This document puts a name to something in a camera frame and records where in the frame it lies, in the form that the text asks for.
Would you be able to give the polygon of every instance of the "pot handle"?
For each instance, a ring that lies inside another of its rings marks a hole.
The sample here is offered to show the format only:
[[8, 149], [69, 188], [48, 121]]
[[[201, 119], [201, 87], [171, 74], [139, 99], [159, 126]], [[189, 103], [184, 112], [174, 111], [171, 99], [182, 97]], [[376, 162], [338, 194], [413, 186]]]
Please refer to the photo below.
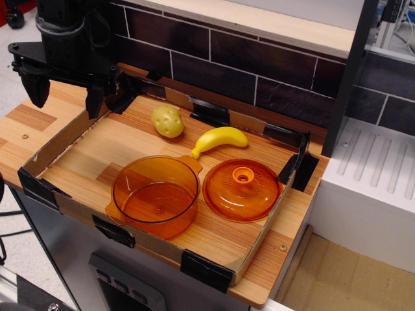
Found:
[[111, 203], [108, 204], [108, 206], [105, 208], [105, 213], [113, 223], [119, 225], [120, 227], [131, 222], [123, 213], [118, 210], [114, 201], [111, 201]]
[[196, 175], [198, 175], [200, 171], [203, 169], [203, 166], [189, 155], [183, 155], [181, 157], [178, 157], [177, 160], [183, 162], [188, 167], [190, 167]]

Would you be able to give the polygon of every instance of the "cardboard floor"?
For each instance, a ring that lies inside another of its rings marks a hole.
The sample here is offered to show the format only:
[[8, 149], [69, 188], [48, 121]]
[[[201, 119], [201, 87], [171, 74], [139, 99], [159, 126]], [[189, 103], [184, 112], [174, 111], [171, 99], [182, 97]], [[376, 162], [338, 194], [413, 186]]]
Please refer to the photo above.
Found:
[[415, 310], [414, 274], [316, 235], [304, 249], [287, 291], [276, 297], [283, 305], [295, 311]]

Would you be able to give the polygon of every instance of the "orange pot lid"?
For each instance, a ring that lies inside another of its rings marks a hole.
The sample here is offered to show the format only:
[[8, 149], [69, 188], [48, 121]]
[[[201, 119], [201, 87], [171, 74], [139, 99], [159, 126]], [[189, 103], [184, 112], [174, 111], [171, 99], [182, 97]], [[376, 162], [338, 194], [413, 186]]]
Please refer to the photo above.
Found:
[[203, 184], [207, 206], [234, 222], [267, 217], [281, 192], [281, 181], [271, 169], [247, 159], [232, 159], [213, 167]]

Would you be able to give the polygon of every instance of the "wood grain surface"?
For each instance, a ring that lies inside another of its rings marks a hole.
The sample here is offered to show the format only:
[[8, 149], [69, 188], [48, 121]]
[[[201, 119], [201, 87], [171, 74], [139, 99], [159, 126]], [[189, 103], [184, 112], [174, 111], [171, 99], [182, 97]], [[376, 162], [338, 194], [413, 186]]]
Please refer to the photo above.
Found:
[[[17, 170], [84, 110], [85, 97], [83, 89], [52, 82], [51, 94], [44, 108], [38, 109], [26, 101], [0, 120], [0, 171], [7, 185], [21, 190]], [[212, 129], [190, 118], [190, 112], [180, 108], [185, 124], [183, 134], [175, 139], [163, 138], [150, 122], [153, 109], [162, 104], [166, 102], [140, 96], [122, 115], [110, 113], [39, 177], [68, 193], [74, 200], [105, 213], [111, 200], [111, 184], [124, 166], [146, 156], [190, 155], [196, 140]], [[199, 174], [201, 184], [209, 170], [227, 159], [252, 159], [279, 174], [293, 154], [263, 137], [251, 133], [246, 135], [249, 140], [247, 148], [224, 145], [201, 154], [198, 159], [203, 166]], [[312, 145], [311, 150], [321, 150], [321, 146]], [[229, 295], [256, 308], [263, 306], [270, 295], [327, 165], [327, 158], [313, 155], [320, 161], [305, 192], [290, 190], [277, 220], [242, 280], [228, 290]], [[190, 228], [171, 242], [223, 266], [232, 266], [247, 254], [265, 221], [251, 224], [229, 222], [210, 211], [202, 192], [198, 205], [198, 214]], [[280, 250], [281, 245], [285, 245], [288, 251]]]

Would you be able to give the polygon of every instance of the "screw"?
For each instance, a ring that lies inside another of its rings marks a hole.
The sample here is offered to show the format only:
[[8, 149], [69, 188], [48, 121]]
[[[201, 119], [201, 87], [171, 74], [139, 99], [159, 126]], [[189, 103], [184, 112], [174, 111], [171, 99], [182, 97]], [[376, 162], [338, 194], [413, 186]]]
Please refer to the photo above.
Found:
[[48, 311], [58, 311], [59, 310], [59, 305], [57, 303], [52, 303], [47, 310]]

